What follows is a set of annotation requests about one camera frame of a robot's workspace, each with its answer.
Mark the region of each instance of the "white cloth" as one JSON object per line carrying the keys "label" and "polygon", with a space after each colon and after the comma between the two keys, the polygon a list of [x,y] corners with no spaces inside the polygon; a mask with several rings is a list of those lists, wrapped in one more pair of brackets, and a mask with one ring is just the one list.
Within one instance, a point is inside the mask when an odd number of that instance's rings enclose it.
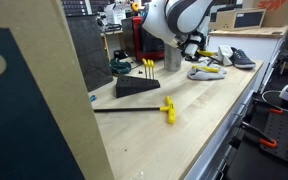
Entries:
{"label": "white cloth", "polygon": [[[196,64],[198,66],[206,66],[205,63],[199,63]],[[206,80],[215,80],[215,79],[224,79],[225,74],[227,73],[226,70],[224,70],[223,67],[217,65],[217,64],[211,64],[209,67],[212,68],[219,68],[219,72],[208,72],[200,68],[194,68],[188,71],[187,77],[193,80],[200,80],[200,81],[206,81]]]}
{"label": "white cloth", "polygon": [[218,60],[223,63],[224,66],[231,66],[233,63],[230,60],[232,57],[233,51],[231,46],[228,45],[220,45],[218,46]]}

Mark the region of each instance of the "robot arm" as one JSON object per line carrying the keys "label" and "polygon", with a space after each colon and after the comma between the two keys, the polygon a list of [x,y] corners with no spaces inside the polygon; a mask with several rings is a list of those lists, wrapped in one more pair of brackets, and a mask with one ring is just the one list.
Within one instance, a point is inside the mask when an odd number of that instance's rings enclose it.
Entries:
{"label": "robot arm", "polygon": [[142,12],[142,27],[164,43],[194,56],[205,41],[199,32],[215,0],[154,0]]}

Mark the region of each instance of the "shoe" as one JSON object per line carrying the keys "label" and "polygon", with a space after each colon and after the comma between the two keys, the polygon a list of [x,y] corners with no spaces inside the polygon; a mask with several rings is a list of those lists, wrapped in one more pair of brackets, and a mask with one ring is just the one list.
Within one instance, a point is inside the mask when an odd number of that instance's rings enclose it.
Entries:
{"label": "shoe", "polygon": [[230,58],[233,65],[240,69],[252,69],[256,64],[246,56],[243,50],[232,47],[233,55]]}

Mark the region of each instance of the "light wood surface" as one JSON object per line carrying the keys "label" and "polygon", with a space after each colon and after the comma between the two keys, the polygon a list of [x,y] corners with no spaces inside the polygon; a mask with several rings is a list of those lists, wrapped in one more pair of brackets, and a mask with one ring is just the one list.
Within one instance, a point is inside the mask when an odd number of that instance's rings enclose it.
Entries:
{"label": "light wood surface", "polygon": [[288,32],[288,25],[284,27],[263,27],[237,31],[216,30],[210,32],[211,36],[254,37],[279,39]]}
{"label": "light wood surface", "polygon": [[113,179],[60,1],[0,1],[0,28],[14,36],[84,177]]}
{"label": "light wood surface", "polygon": [[[255,78],[262,61],[250,71],[225,67],[225,79],[193,81],[186,74],[192,64],[182,61],[181,70],[168,72],[155,61],[155,77],[161,88],[115,98],[116,78],[95,91],[94,109],[160,107],[170,96],[176,122],[167,123],[159,111],[95,113],[115,179],[130,179],[143,173],[145,179],[181,179],[203,151],[222,120]],[[140,66],[130,76],[145,78]]]}
{"label": "light wood surface", "polygon": [[103,37],[103,36],[105,36],[105,35],[113,35],[113,34],[121,34],[121,33],[123,33],[122,30],[111,31],[111,32],[102,32],[102,33],[101,33],[101,36]]}

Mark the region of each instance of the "yellow screwdriver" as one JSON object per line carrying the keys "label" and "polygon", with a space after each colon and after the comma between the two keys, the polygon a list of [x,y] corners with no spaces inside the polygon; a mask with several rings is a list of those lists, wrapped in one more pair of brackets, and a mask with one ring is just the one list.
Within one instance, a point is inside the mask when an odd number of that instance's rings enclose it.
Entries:
{"label": "yellow screwdriver", "polygon": [[148,67],[149,79],[151,79],[151,60],[149,59],[147,59],[147,67]]}
{"label": "yellow screwdriver", "polygon": [[154,61],[151,60],[151,68],[152,68],[152,74],[153,74],[153,80],[154,80]]}
{"label": "yellow screwdriver", "polygon": [[144,68],[145,68],[145,78],[147,79],[147,71],[146,71],[147,61],[146,61],[146,59],[142,58],[142,62],[144,64]]}

